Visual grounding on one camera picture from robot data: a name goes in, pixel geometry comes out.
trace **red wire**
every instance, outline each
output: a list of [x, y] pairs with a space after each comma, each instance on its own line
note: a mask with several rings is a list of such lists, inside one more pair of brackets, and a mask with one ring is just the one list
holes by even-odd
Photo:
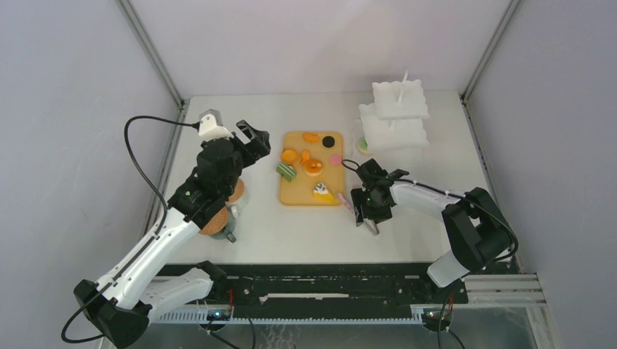
[[450, 295], [450, 314], [454, 311], [454, 296]]
[[231, 304], [234, 304], [234, 291], [233, 291], [233, 289], [229, 289], [227, 291], [227, 293], [229, 293], [229, 303], [230, 303], [229, 311], [231, 311], [231, 309], [232, 309]]

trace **white stick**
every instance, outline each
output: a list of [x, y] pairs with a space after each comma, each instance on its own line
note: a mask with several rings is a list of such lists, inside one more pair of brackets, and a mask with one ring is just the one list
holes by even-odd
[[400, 105], [403, 101], [403, 91], [405, 90], [405, 81], [407, 81], [407, 75], [409, 74], [408, 70], [405, 70], [405, 76], [403, 76], [403, 81], [401, 81], [401, 93], [399, 93], [399, 102]]

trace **black cookie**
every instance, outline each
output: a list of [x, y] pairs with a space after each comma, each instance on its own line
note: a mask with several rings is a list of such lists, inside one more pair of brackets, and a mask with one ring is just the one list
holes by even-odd
[[324, 139], [322, 140], [322, 144], [326, 148], [333, 147], [334, 146], [334, 137], [331, 137], [331, 136], [324, 137]]

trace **black cable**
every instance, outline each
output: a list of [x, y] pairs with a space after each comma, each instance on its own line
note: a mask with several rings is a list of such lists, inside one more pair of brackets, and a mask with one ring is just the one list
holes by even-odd
[[104, 334], [99, 334], [98, 336], [84, 338], [83, 340], [72, 340], [66, 337], [66, 331], [68, 330], [68, 327], [73, 323], [73, 320], [75, 320], [75, 318], [85, 308], [87, 308], [90, 304], [92, 304], [92, 302], [94, 302], [94, 300], [96, 300], [98, 296], [102, 295], [109, 288], [109, 286], [111, 286], [111, 282], [106, 284], [105, 287], [103, 287], [97, 294], [95, 294], [94, 297], [90, 298], [89, 301], [85, 302], [70, 318], [68, 318], [68, 321], [66, 322], [66, 324], [64, 324], [64, 327], [62, 328], [62, 332], [60, 333], [60, 338], [62, 338], [63, 342], [69, 343], [69, 344], [79, 344], [79, 343], [90, 342], [92, 340], [97, 340], [105, 336]]
[[[234, 310], [240, 310], [244, 316], [247, 318], [247, 320], [249, 321], [249, 324], [251, 326], [251, 332], [252, 332], [252, 345], [251, 345], [251, 349], [255, 349], [255, 344], [257, 343], [257, 331], [255, 330], [255, 324], [252, 322], [252, 319], [250, 318], [249, 314], [247, 314], [246, 311], [238, 308], [237, 306], [235, 306], [233, 303], [229, 303], [229, 302], [222, 302], [220, 300], [211, 300], [209, 298], [204, 298], [203, 299], [205, 302], [213, 302], [215, 304], [226, 304], [226, 305], [230, 305], [231, 307], [234, 307]], [[210, 320], [210, 322], [208, 323], [208, 325], [206, 325], [206, 330], [208, 330], [208, 326], [210, 326], [212, 324], [214, 320]], [[217, 340], [220, 340], [221, 342], [229, 345], [230, 347], [234, 348], [234, 349], [240, 349], [239, 347], [231, 344], [230, 342], [228, 342], [227, 340], [224, 340], [221, 336], [218, 335], [214, 335], [214, 332], [210, 331], [208, 332], [208, 334], [211, 334], [214, 338], [216, 338]]]
[[[139, 172], [139, 174], [141, 175], [143, 180], [145, 180], [145, 182], [148, 183], [148, 186], [150, 187], [150, 189], [152, 189], [152, 191], [156, 194], [156, 196], [162, 202], [163, 207], [166, 207], [167, 202], [165, 201], [165, 197], [163, 197], [163, 194], [161, 194], [159, 189], [156, 188], [156, 186], [150, 181], [148, 176], [146, 176], [146, 174], [143, 172], [143, 170], [141, 169], [141, 166], [139, 166], [139, 163], [137, 162], [137, 159], [135, 158], [135, 154], [133, 153], [133, 149], [131, 148], [131, 143], [129, 141], [129, 126], [130, 126], [130, 124], [133, 121], [140, 120], [140, 119], [156, 120], [156, 121], [161, 121], [161, 122], [164, 122], [164, 123], [167, 123], [167, 124], [173, 124], [173, 125], [178, 125], [178, 126], [186, 126], [186, 127], [193, 127], [194, 129], [197, 129], [197, 130], [199, 130], [199, 122], [196, 122], [195, 124], [185, 124], [183, 122], [171, 121], [171, 120], [167, 120], [167, 119], [163, 119], [163, 118], [157, 118], [155, 116], [141, 115], [141, 116], [133, 116], [124, 125], [124, 144], [127, 146], [127, 151], [129, 152], [129, 156], [131, 158], [131, 161], [132, 161], [133, 165], [135, 165], [135, 168], [137, 169], [137, 171]], [[159, 235], [159, 233], [161, 232], [161, 229], [163, 228], [163, 225], [165, 224], [165, 220], [166, 219], [167, 219], [167, 210], [164, 209], [163, 210], [163, 217], [161, 218], [161, 222], [159, 223], [159, 226], [156, 228], [156, 230], [154, 232], [154, 235]], [[125, 272], [126, 269], [128, 269], [128, 267], [131, 266], [131, 264], [133, 264], [133, 262], [143, 253], [143, 251], [146, 250], [146, 248], [152, 243], [153, 240], [154, 240], [154, 238], [151, 238], [150, 240], [148, 240], [142, 246], [142, 248], [138, 251], [138, 253], [136, 253], [129, 260], [129, 262], [127, 264], [125, 264], [118, 271], [118, 273], [112, 279], [115, 281], [120, 276], [122, 276], [122, 273]], [[90, 304], [92, 304], [92, 302], [94, 302], [100, 295], [102, 295], [110, 286], [111, 286], [111, 282], [106, 284], [97, 294], [94, 295], [94, 297], [90, 298], [89, 301], [85, 302], [84, 305], [81, 306], [66, 321], [66, 323], [64, 324], [64, 327], [62, 328], [62, 332], [60, 333], [60, 338], [62, 338], [63, 342], [69, 343], [69, 344], [79, 344], [79, 343], [86, 343], [86, 342], [90, 342], [90, 341], [93, 341], [93, 340], [97, 340], [97, 339], [102, 338], [102, 337], [105, 336], [104, 334], [99, 334], [98, 336], [94, 336], [94, 337], [90, 337], [90, 338], [84, 338], [82, 340], [72, 340], [72, 339], [66, 337], [66, 331], [67, 331], [68, 327], [73, 323], [75, 318], [79, 315], [79, 313], [82, 312], [85, 308], [87, 308]]]
[[458, 342], [458, 344], [461, 345], [461, 348], [465, 349], [465, 345], [463, 344], [463, 341], [461, 340], [461, 338], [458, 338], [456, 333], [454, 333], [451, 329], [448, 329], [448, 332], [452, 335], [452, 337], [454, 337], [454, 339]]
[[[352, 167], [349, 167], [349, 166], [345, 165], [345, 163], [346, 163], [346, 162], [350, 162], [350, 163], [352, 163], [352, 164], [356, 165], [356, 168], [354, 169], [354, 168], [352, 168]], [[341, 161], [341, 165], [343, 165], [343, 167], [345, 167], [345, 168], [346, 168], [346, 169], [348, 169], [349, 171], [356, 172], [356, 173], [358, 173], [358, 168], [360, 168], [360, 164], [358, 164], [357, 162], [355, 162], [355, 161], [353, 161], [353, 160], [350, 160], [350, 159], [343, 159], [343, 160]]]
[[447, 301], [450, 299], [450, 296], [452, 295], [452, 289], [454, 288], [454, 286], [456, 285], [455, 282], [451, 283], [448, 287], [446, 287], [445, 289], [445, 299], [444, 299], [444, 304], [442, 305], [442, 309], [439, 312], [439, 323], [437, 324], [437, 344], [439, 346], [439, 349], [442, 348], [442, 338], [441, 338], [441, 333], [442, 333], [442, 319], [443, 319], [443, 315], [445, 312], [445, 305], [447, 304]]

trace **toy fruit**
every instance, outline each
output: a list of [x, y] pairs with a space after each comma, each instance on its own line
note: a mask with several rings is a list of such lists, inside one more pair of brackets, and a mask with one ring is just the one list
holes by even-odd
[[319, 135], [317, 133], [304, 132], [302, 134], [302, 138], [304, 138], [306, 142], [310, 142], [310, 143], [319, 142]]
[[284, 163], [291, 165], [298, 160], [298, 152], [293, 149], [287, 149], [281, 154], [281, 160]]
[[311, 177], [317, 177], [324, 171], [324, 164], [317, 159], [309, 159], [304, 162], [304, 172]]
[[310, 151], [302, 151], [300, 152], [300, 163], [304, 164], [307, 160], [309, 160], [311, 158], [311, 152]]
[[334, 202], [334, 196], [328, 191], [324, 183], [317, 183], [317, 186], [313, 189], [313, 197], [329, 203]]
[[297, 174], [293, 167], [284, 163], [279, 164], [279, 166], [276, 168], [276, 171], [288, 182], [291, 182]]

